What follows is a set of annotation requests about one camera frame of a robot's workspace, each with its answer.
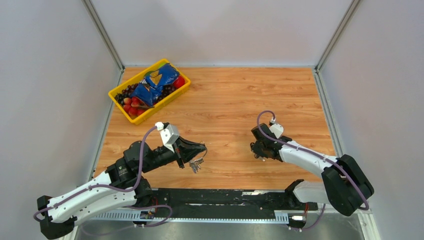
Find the key with black tag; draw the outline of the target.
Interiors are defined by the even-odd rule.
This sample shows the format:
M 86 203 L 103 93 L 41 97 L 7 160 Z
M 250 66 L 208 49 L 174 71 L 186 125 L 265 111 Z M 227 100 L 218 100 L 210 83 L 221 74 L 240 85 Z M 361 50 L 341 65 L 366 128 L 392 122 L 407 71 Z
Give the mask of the key with black tag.
M 259 155 L 257 155 L 257 154 L 255 154 L 255 155 L 254 155 L 254 158 L 255 158 L 255 159 L 258 159 L 258 160 L 261 160 L 261 161 L 263 161 L 263 162 L 265 161 L 265 158 L 264 158 L 264 157 L 259 156 Z

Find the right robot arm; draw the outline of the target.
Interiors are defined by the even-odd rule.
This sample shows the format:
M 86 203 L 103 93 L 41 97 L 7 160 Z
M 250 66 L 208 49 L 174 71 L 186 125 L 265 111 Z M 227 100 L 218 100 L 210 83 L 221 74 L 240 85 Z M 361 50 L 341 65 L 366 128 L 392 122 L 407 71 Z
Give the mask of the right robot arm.
M 365 206 L 375 193 L 374 187 L 356 160 L 348 155 L 325 155 L 304 147 L 283 135 L 283 127 L 261 123 L 251 129 L 255 142 L 250 144 L 256 158 L 293 164 L 319 177 L 321 182 L 296 183 L 285 195 L 286 204 L 298 209 L 304 203 L 329 204 L 344 216 Z

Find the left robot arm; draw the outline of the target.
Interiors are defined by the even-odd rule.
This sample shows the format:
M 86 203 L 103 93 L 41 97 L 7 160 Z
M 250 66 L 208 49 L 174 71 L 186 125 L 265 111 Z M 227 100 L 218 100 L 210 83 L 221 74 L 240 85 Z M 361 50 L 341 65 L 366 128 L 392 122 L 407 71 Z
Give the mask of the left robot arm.
M 123 156 L 105 171 L 80 187 L 58 197 L 43 195 L 37 199 L 41 233 L 48 239 L 61 238 L 86 220 L 121 207 L 144 208 L 156 202 L 153 190 L 143 173 L 172 162 L 180 168 L 193 165 L 195 157 L 207 152 L 203 143 L 178 137 L 172 144 L 151 149 L 135 141 Z

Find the large metal keyring with keys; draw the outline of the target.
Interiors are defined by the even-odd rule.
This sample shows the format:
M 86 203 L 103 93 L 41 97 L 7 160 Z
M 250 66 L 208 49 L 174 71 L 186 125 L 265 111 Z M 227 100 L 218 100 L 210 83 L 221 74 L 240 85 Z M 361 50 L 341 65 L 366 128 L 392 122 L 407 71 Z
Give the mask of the large metal keyring with keys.
M 189 166 L 195 174 L 197 174 L 199 170 L 202 169 L 201 164 L 204 162 L 204 158 L 207 154 L 208 154 L 208 148 L 206 147 L 200 157 L 197 157 L 189 161 Z

